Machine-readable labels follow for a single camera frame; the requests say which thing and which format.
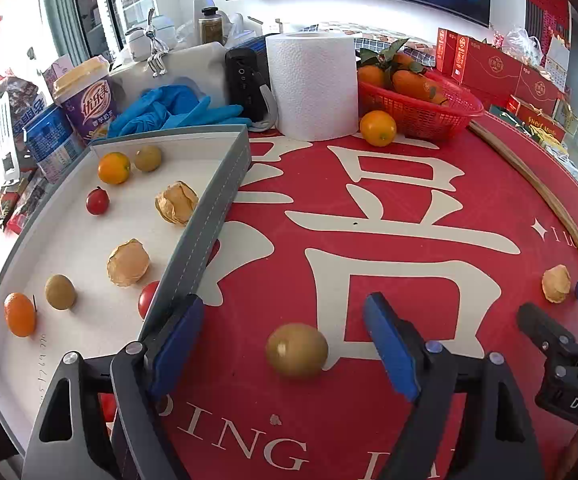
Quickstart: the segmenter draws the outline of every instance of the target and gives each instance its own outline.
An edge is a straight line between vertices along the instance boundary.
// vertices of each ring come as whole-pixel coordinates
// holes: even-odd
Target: basket of oranges
[[[361,116],[387,112],[398,133],[421,139],[447,140],[484,113],[471,92],[399,52],[396,41],[379,54],[357,51],[358,104]]]

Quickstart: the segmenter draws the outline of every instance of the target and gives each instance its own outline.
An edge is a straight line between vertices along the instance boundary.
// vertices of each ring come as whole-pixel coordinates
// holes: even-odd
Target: fruit basket
[[[146,145],[163,153],[157,170],[133,169],[118,186],[99,180],[103,156],[120,152],[135,160]],[[92,142],[54,186],[0,273],[0,422],[21,453],[65,352],[85,358],[115,353],[168,317],[174,298],[195,292],[250,163],[244,126],[177,128]],[[165,221],[154,205],[156,195],[178,180],[199,198],[185,227]],[[97,186],[108,192],[110,203],[100,216],[86,209],[87,195]],[[108,277],[108,258],[132,238],[144,246],[149,266],[137,283],[116,286]],[[70,310],[48,304],[45,282],[54,274],[67,276],[76,288]],[[143,322],[138,298],[154,280],[160,285]],[[12,292],[34,298],[36,327],[28,337],[16,337],[5,323],[3,304]]]
[[[383,110],[395,119],[399,134],[448,140],[463,130],[469,121],[484,113],[482,103],[468,90],[435,71],[430,70],[425,75],[441,86],[448,99],[445,104],[427,103],[360,81],[358,104],[361,116],[372,110]]]

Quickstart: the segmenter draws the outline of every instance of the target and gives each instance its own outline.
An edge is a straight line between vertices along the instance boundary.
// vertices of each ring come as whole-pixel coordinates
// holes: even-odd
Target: blue can
[[[84,148],[63,109],[53,103],[26,124],[24,131],[27,149],[52,184]]]

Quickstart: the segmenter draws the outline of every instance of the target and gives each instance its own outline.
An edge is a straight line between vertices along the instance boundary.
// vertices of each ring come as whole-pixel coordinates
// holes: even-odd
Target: white star
[[[537,234],[539,234],[542,237],[542,241],[544,241],[544,234],[547,232],[547,230],[540,225],[540,222],[538,222],[537,218],[535,219],[535,223],[531,227],[535,229]]]

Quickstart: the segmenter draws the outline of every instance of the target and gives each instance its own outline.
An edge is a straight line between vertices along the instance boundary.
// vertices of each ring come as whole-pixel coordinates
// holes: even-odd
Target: bottle with black cap
[[[198,18],[200,43],[223,43],[223,18],[216,13],[218,7],[205,7],[202,17]]]

